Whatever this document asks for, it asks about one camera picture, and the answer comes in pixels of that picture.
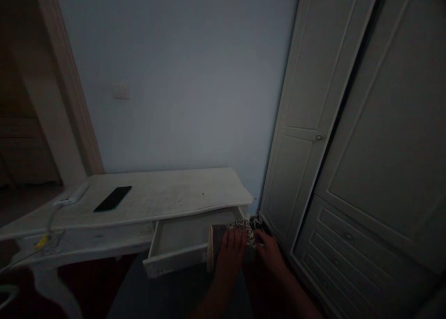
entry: drawer handle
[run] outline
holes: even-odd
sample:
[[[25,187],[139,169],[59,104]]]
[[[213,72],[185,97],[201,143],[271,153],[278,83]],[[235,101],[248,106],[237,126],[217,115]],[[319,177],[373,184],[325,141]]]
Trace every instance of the drawer handle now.
[[[350,233],[344,233],[344,236],[347,240],[353,240],[353,236]]]

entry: white wardrobe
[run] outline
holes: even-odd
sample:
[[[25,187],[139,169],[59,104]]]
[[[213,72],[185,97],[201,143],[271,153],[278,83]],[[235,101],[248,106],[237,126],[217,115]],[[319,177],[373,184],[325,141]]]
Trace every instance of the white wardrobe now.
[[[299,0],[260,216],[330,316],[406,318],[433,295],[446,0]]]

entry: hand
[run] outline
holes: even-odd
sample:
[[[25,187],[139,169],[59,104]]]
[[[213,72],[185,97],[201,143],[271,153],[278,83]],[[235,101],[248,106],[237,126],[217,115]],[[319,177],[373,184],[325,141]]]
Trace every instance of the hand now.
[[[279,245],[275,238],[267,235],[259,229],[254,231],[254,235],[259,236],[265,243],[264,247],[256,242],[257,252],[263,259],[266,267],[279,279],[286,277],[289,273],[287,266],[282,258]]]
[[[215,268],[215,282],[225,289],[232,290],[242,267],[247,244],[246,229],[242,235],[238,229],[232,228],[223,235],[220,254]]]

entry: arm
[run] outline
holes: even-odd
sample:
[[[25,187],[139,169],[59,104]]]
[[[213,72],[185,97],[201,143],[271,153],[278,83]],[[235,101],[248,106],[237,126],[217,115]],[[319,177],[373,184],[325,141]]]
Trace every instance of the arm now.
[[[257,252],[265,262],[266,267],[279,279],[280,283],[287,290],[299,317],[322,319],[323,317],[316,306],[285,265],[276,239],[260,230],[256,230],[255,234],[262,238],[265,243],[265,246],[261,247],[256,242]]]
[[[246,248],[246,230],[242,235],[231,229],[223,235],[215,276],[204,300],[191,314],[191,318],[219,318],[229,302]]]

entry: white wall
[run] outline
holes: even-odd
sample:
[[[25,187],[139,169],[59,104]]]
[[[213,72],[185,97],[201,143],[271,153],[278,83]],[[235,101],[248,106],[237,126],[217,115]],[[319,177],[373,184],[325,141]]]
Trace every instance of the white wall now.
[[[254,213],[297,1],[59,2],[105,171],[231,166]]]

